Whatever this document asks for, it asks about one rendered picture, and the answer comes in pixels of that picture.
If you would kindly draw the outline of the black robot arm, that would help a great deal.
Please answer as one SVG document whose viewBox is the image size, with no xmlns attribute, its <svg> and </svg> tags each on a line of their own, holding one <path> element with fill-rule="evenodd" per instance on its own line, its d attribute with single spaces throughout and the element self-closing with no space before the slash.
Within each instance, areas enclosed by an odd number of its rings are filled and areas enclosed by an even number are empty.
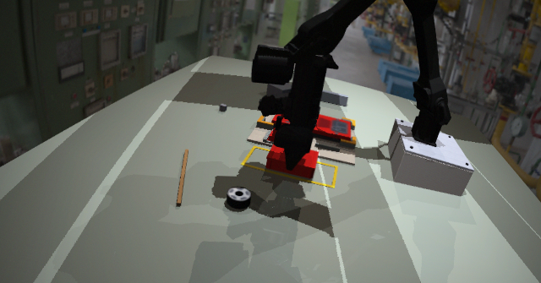
<svg viewBox="0 0 541 283">
<path fill-rule="evenodd" d="M 284 48 L 258 45 L 251 82 L 285 85 L 293 75 L 293 87 L 321 92 L 327 69 L 339 68 L 329 53 L 340 43 L 347 27 L 375 1 L 341 0 L 329 10 L 305 21 L 298 28 L 298 34 Z M 451 120 L 446 87 L 440 77 L 434 27 L 434 10 L 438 0 L 403 2 L 413 17 L 420 68 L 418 81 L 413 82 L 413 97 L 420 110 L 414 120 L 413 138 L 436 147 L 442 125 L 447 125 Z M 262 116 L 284 114 L 284 118 L 291 119 L 292 98 L 288 96 L 282 93 L 264 95 L 258 106 Z"/>
</svg>

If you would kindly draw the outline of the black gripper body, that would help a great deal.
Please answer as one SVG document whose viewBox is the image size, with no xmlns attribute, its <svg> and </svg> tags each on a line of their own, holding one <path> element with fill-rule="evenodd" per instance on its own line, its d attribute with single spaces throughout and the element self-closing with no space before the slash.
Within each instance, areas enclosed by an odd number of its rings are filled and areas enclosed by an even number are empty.
<svg viewBox="0 0 541 283">
<path fill-rule="evenodd" d="M 284 123 L 278 128 L 274 145 L 308 154 L 314 137 L 309 125 L 314 126 L 319 117 L 322 91 L 308 92 L 292 86 L 291 92 L 288 98 L 292 98 L 292 117 L 287 119 L 291 122 Z"/>
</svg>

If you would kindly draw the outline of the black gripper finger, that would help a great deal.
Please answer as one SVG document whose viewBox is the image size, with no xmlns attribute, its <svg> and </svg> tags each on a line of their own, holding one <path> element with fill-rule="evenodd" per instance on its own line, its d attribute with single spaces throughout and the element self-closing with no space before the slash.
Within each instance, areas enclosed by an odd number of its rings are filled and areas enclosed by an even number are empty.
<svg viewBox="0 0 541 283">
<path fill-rule="evenodd" d="M 292 171 L 292 169 L 303 159 L 305 154 L 293 150 L 284 150 L 286 157 L 286 167 L 288 170 Z"/>
<path fill-rule="evenodd" d="M 316 120 L 316 122 L 315 122 L 315 125 L 314 125 L 314 126 L 312 126 L 312 125 L 309 125 L 309 129 L 310 129 L 310 131 L 311 131 L 311 132 L 313 131 L 314 127 L 316 126 L 316 123 L 317 123 L 317 120 Z"/>
</svg>

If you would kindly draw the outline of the tan wooden stick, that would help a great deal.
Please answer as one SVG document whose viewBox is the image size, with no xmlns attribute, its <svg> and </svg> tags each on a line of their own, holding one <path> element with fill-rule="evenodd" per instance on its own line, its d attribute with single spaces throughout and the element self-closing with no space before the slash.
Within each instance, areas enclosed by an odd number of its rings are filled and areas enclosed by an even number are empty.
<svg viewBox="0 0 541 283">
<path fill-rule="evenodd" d="M 181 203 L 182 203 L 182 195 L 183 195 L 183 185 L 184 185 L 184 177 L 185 177 L 185 169 L 186 169 L 186 165 L 187 165 L 187 161 L 188 161 L 188 153 L 189 153 L 189 150 L 185 150 L 185 153 L 184 153 L 184 158 L 183 158 L 183 167 L 182 167 L 182 171 L 181 171 L 181 178 L 180 178 L 180 185 L 179 185 L 179 188 L 178 188 L 178 201 L 177 201 L 177 206 L 181 206 Z"/>
</svg>

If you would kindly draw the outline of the black toy tyre with grey hub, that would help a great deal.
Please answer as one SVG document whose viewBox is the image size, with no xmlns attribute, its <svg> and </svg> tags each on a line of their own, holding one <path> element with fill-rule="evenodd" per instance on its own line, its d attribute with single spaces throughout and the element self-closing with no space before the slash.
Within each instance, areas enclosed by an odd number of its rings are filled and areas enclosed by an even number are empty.
<svg viewBox="0 0 541 283">
<path fill-rule="evenodd" d="M 246 209 L 250 205 L 251 192 L 244 187 L 232 187 L 227 190 L 227 203 L 234 209 Z"/>
</svg>

